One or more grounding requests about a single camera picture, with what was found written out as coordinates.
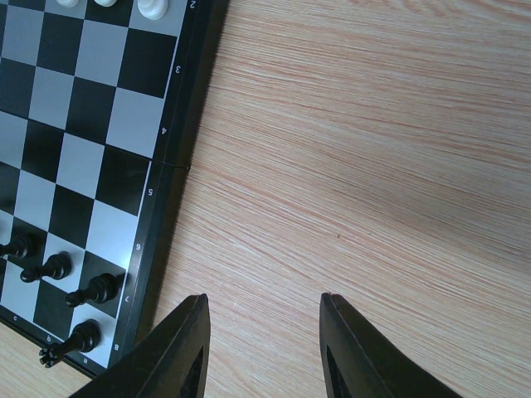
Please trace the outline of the black white chess board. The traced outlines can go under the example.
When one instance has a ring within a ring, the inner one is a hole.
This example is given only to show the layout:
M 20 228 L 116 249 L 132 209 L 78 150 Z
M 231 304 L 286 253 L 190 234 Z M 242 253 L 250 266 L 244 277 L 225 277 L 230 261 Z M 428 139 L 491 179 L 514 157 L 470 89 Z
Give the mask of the black white chess board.
M 136 1 L 1 4 L 1 243 L 39 240 L 1 257 L 1 321 L 45 347 L 94 319 L 100 344 L 64 358 L 88 377 L 151 328 L 228 4 L 165 7 L 151 20 Z M 21 281 L 62 251 L 64 279 Z M 103 273 L 125 274 L 116 299 L 66 306 Z

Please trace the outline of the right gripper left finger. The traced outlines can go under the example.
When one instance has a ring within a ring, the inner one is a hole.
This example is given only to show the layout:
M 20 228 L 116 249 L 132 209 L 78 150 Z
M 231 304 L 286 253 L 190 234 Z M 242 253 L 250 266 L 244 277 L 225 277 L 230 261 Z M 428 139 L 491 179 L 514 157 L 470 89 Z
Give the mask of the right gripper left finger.
M 206 294 L 186 297 L 125 357 L 74 397 L 203 397 L 210 347 Z

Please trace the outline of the black chess rook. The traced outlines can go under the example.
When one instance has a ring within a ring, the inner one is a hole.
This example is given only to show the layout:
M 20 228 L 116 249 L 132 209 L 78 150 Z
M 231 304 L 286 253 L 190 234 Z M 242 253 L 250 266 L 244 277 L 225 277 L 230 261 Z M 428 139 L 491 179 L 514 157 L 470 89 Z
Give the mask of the black chess rook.
M 61 362 L 71 352 L 90 352 L 101 341 L 100 325 L 94 319 L 77 324 L 71 335 L 62 343 L 54 342 L 39 351 L 39 362 L 50 368 Z

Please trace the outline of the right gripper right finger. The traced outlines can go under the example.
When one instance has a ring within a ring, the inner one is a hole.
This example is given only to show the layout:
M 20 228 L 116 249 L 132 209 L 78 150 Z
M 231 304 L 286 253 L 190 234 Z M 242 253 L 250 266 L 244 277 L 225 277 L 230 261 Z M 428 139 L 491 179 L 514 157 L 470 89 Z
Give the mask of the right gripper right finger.
M 319 345 L 328 397 L 457 397 L 339 294 L 323 293 Z

